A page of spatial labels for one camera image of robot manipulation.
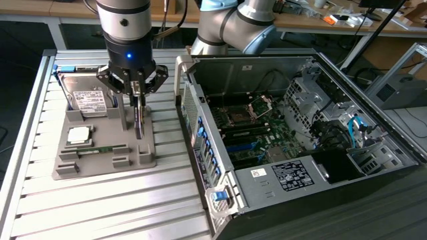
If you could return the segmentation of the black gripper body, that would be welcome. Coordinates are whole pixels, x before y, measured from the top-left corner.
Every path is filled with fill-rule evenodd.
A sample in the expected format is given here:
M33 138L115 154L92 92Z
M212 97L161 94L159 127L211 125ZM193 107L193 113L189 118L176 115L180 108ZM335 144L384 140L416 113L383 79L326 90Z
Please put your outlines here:
M109 70L124 79L145 81L156 69L152 51L152 36L136 40L120 40L104 36L109 56Z

